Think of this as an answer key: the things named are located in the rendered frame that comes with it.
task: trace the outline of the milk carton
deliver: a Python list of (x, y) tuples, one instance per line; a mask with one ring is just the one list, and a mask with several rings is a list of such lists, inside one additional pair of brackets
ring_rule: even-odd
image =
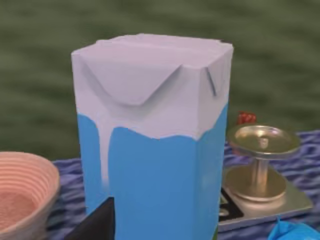
[(109, 197), (115, 240), (211, 240), (233, 47), (152, 34), (72, 53), (87, 213)]

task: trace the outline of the metal stem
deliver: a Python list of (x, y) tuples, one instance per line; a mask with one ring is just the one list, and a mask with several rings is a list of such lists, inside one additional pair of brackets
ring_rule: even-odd
[(266, 190), (268, 181), (269, 161), (265, 159), (254, 158), (252, 162), (252, 187), (257, 192)]

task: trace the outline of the kitchen scale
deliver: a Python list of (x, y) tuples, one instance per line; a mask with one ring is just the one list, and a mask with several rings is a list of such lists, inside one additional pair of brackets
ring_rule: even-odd
[(293, 133), (260, 124), (241, 124), (227, 134), (235, 153), (252, 158), (249, 165), (224, 170), (218, 232), (289, 218), (310, 211), (311, 200), (269, 166), (294, 155), (300, 139)]

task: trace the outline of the black object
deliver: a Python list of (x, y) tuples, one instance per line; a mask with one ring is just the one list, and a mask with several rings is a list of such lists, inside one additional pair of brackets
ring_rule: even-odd
[(64, 240), (114, 240), (115, 205), (113, 197), (103, 202)]
[(225, 190), (221, 189), (221, 195), (226, 199), (227, 203), (220, 204), (220, 209), (227, 210), (229, 213), (225, 216), (219, 216), (219, 222), (223, 222), (231, 219), (238, 219), (244, 216), (243, 212), (238, 208), (238, 206), (232, 201)]

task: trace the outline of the bowl rim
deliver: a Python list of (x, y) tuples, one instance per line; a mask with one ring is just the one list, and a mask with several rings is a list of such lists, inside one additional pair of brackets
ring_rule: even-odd
[(53, 190), (53, 194), (51, 196), (48, 196), (44, 199), (43, 203), (36, 208), (31, 214), (28, 216), (22, 218), (21, 220), (17, 221), (15, 224), (12, 224), (3, 230), (0, 230), (0, 236), (6, 235), (9, 233), (18, 232), (20, 228), (23, 228), (31, 223), (33, 219), (36, 218), (36, 216), (41, 213), (43, 210), (45, 210), (49, 205), (51, 205), (52, 201), (57, 199), (57, 194), (60, 191), (60, 174), (58, 168), (48, 159), (28, 152), (20, 152), (20, 151), (0, 151), (0, 161), (2, 158), (16, 158), (16, 159), (22, 159), (24, 157), (32, 158), (36, 162), (42, 162), (48, 165), (49, 168), (53, 170), (53, 174), (56, 176), (55, 181), (52, 183), (52, 185), (55, 186), (55, 189)]

